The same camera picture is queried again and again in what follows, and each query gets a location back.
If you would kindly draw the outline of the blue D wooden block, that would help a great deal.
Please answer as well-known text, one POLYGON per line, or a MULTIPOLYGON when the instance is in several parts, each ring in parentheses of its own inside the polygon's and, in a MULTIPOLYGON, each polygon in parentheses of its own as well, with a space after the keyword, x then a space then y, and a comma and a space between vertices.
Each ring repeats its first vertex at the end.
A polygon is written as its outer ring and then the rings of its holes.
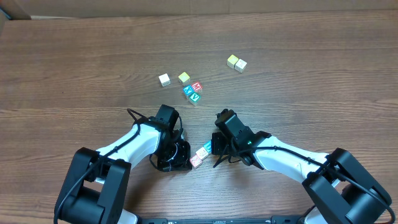
POLYGON ((211 149, 211 141, 208 141, 207 143, 205 143, 203 145, 203 147, 205 148, 205 150, 207 151, 208 154, 212 153, 212 149, 211 149))

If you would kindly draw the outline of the plain cream wooden block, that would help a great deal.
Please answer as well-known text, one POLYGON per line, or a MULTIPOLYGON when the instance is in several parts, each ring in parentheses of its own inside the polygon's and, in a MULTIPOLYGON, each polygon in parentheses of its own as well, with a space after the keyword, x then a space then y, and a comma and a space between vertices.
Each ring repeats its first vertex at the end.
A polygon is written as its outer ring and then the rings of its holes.
POLYGON ((209 156, 209 153, 204 147, 201 147, 199 150, 196 151, 196 155, 200 160, 203 161, 209 156))

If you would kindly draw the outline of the red Y wooden block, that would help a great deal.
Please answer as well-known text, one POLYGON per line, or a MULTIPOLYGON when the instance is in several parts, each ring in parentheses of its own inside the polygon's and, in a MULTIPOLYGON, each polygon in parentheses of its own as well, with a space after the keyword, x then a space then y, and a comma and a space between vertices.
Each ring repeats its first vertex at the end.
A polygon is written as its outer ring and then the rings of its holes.
POLYGON ((199 158, 198 155, 194 155, 193 157, 190 158, 190 163, 194 169, 197 169, 203 164, 203 161, 199 158))

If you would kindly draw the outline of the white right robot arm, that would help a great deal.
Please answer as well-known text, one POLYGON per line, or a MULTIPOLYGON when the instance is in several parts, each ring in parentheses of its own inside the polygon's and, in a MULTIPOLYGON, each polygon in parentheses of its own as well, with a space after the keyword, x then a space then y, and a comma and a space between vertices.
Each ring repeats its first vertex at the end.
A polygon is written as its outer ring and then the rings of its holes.
POLYGON ((269 133, 213 133, 211 149, 223 161, 272 170, 299 182, 314 203, 302 223, 375 223, 389 212, 391 197, 348 151, 310 152, 290 146, 269 133))

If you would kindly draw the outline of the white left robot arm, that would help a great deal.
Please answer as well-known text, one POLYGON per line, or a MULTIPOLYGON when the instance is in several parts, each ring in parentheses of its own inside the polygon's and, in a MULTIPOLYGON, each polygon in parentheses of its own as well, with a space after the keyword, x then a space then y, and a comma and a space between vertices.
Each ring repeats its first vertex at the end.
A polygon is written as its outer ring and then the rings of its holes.
POLYGON ((114 143, 77 150, 55 204, 54 223, 140 223, 123 208, 132 169, 145 157, 157 156, 161 172, 190 170, 190 145, 175 122, 155 117, 135 121, 114 143))

